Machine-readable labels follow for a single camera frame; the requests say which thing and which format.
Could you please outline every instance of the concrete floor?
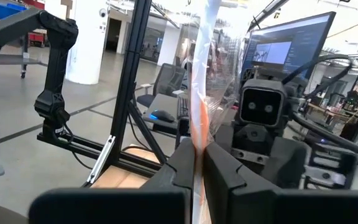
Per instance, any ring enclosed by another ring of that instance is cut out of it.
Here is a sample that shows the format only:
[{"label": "concrete floor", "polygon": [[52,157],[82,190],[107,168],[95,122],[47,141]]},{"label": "concrete floor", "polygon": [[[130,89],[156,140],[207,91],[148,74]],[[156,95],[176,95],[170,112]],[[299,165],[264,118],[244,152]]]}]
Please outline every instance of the concrete floor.
[{"label": "concrete floor", "polygon": [[[2,52],[17,54],[19,49],[5,47]],[[48,49],[32,47],[30,54],[47,62]],[[68,125],[76,135],[105,142],[111,128],[122,62],[122,55],[106,52],[97,85],[65,82],[66,110],[72,113]],[[153,83],[158,70],[155,64],[141,61],[137,72],[138,85]],[[70,152],[36,140],[43,119],[34,111],[33,105],[44,88],[47,69],[39,65],[28,66],[27,77],[23,80],[20,71],[20,66],[0,66],[0,161],[6,170],[0,177],[0,205],[27,215],[36,196],[57,187],[79,187],[89,170],[82,167]],[[146,143],[140,131],[137,128],[135,131]],[[175,140],[158,133],[153,135],[164,153],[172,154]],[[287,131],[287,138],[292,135]],[[127,125],[123,146],[130,144],[138,143]],[[92,159],[80,158],[89,166],[94,163]],[[358,178],[354,188],[358,189]]]}]

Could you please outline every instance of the black metal stand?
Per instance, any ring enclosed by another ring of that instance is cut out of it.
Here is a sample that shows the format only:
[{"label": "black metal stand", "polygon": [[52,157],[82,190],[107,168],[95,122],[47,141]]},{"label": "black metal stand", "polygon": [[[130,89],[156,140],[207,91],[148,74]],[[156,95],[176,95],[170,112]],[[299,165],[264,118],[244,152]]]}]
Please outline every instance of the black metal stand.
[{"label": "black metal stand", "polygon": [[[119,153],[121,151],[126,127],[125,121],[130,110],[128,103],[130,103],[133,96],[136,72],[140,60],[140,50],[143,44],[151,3],[151,0],[135,2],[134,12],[132,14],[131,31],[129,32],[129,40],[121,72],[121,80],[118,87],[116,108],[114,110],[111,125],[110,134],[116,137],[116,142],[109,155],[109,160],[111,161],[119,160]],[[161,163],[165,162],[165,157],[161,157],[159,153],[156,154],[156,156]]]},{"label": "black metal stand", "polygon": [[160,146],[158,145],[157,141],[155,140],[153,134],[148,129],[146,123],[141,117],[141,112],[138,109],[138,107],[135,106],[135,104],[132,101],[128,102],[128,111],[130,116],[134,119],[135,124],[140,129],[141,133],[143,134],[144,138],[147,141],[147,144],[151,147],[152,151],[154,152],[155,156],[157,157],[158,161],[161,164],[164,164],[167,159],[165,157],[165,154],[161,150]]},{"label": "black metal stand", "polygon": [[[60,137],[66,140],[70,139],[70,135],[67,133],[62,134]],[[37,139],[92,159],[97,159],[103,149],[102,144],[78,136],[74,136],[73,142],[69,144],[45,137],[42,133],[37,136]],[[161,164],[121,151],[119,152],[118,161],[112,161],[109,158],[106,165],[116,166],[144,177],[152,177],[161,168]]]}]

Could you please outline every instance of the monitor screen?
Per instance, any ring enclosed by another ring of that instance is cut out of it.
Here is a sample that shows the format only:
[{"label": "monitor screen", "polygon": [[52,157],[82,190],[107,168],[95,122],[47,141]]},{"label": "monitor screen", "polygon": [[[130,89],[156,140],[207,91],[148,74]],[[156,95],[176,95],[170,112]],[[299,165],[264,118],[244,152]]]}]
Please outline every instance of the monitor screen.
[{"label": "monitor screen", "polygon": [[[258,65],[289,74],[317,58],[334,16],[335,12],[328,12],[252,31],[243,71]],[[305,70],[300,77],[309,79],[312,70]]]}]

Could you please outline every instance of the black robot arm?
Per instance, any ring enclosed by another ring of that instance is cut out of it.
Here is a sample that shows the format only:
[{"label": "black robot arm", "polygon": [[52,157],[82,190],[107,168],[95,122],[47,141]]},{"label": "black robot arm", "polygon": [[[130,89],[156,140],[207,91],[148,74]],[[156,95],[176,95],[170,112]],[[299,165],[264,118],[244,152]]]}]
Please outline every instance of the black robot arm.
[{"label": "black robot arm", "polygon": [[0,20],[0,50],[8,42],[27,35],[38,28],[47,30],[50,53],[45,90],[35,102],[35,110],[45,118],[45,127],[61,130],[70,115],[64,110],[62,85],[65,76],[68,51],[75,44],[78,28],[74,20],[55,17],[47,11],[28,9]]}]

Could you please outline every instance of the clear plastic bag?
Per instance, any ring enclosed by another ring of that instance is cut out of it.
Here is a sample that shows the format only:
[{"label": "clear plastic bag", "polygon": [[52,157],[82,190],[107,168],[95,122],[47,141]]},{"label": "clear plastic bag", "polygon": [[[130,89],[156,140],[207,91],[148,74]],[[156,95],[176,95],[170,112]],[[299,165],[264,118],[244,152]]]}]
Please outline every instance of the clear plastic bag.
[{"label": "clear plastic bag", "polygon": [[196,150],[193,223],[204,223],[209,216],[204,202],[202,178],[203,151],[234,104],[241,80],[244,40],[255,11],[247,7],[226,6],[220,0],[200,1],[189,27],[197,30],[189,36],[187,62],[190,88],[190,129]]}]

